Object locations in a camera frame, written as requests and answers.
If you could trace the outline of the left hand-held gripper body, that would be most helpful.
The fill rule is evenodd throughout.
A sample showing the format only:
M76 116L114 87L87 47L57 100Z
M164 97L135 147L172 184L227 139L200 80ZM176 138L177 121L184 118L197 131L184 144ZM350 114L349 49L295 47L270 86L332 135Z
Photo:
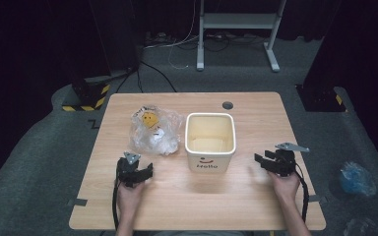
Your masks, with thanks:
M124 152L124 156L117 161L115 185L119 186L123 183L126 187L133 188L141 182L138 170L139 159L141 156L128 151Z

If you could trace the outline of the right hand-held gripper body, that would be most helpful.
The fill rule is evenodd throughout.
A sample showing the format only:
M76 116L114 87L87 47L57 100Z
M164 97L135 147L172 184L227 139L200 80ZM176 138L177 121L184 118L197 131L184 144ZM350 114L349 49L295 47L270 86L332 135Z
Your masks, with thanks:
M292 143L281 143L275 145L276 169L274 173L286 177L295 171L296 161L294 153L296 151L309 152L309 147L302 147Z

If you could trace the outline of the cream plastic waste bin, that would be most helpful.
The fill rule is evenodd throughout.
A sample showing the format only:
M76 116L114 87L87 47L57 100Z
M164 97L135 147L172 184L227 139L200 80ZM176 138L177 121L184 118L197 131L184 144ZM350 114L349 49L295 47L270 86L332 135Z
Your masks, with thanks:
M185 127L185 149L193 172L225 172L236 151L232 116L227 113L189 114Z

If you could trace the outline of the person's left hand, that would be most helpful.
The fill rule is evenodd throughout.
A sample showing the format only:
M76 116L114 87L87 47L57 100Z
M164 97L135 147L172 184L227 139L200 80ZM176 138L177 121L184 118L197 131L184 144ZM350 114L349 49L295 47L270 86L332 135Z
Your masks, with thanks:
M127 187L123 183L118 186L117 204L122 214L128 215L136 212L140 205L144 189L144 182L135 184L133 187Z

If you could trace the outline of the person's right hand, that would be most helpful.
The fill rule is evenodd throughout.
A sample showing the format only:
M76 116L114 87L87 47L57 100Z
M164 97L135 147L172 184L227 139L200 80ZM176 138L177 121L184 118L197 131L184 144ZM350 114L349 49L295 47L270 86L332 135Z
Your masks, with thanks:
M298 177L296 175L281 177L272 172L269 172L268 175L273 182L274 191L279 201L284 205L293 205L300 183Z

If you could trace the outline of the blue plastic bag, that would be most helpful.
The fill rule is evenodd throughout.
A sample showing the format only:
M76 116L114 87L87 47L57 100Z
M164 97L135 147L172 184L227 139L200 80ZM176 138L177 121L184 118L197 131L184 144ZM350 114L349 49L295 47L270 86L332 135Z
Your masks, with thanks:
M372 197L377 193L371 173L353 161L347 161L341 168L340 183L348 194Z

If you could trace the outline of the black base with striped edge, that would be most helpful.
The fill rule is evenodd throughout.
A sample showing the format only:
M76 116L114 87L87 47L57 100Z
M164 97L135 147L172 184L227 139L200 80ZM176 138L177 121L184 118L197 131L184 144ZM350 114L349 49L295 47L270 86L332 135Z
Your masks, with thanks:
M106 98L110 85L102 82L88 83L85 79L74 78L62 102L64 111L99 110Z

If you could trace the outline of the white metal stand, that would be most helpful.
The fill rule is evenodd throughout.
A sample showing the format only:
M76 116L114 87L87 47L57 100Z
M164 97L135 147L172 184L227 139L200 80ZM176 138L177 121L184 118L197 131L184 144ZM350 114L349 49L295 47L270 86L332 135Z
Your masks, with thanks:
M199 10L199 39L197 46L196 69L205 69L204 30L271 30L270 38L263 43L271 69L280 70L273 47L284 14L286 0L280 1L280 6L274 14L236 14L236 13L207 13L204 10L205 0L200 0Z

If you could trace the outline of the black square base plate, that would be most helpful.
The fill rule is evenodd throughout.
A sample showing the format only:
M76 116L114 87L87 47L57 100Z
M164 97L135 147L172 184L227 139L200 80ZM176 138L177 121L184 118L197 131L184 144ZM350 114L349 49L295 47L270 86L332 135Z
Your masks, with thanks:
M297 85L296 90L304 109L308 112L346 112L341 97L332 89L306 88Z

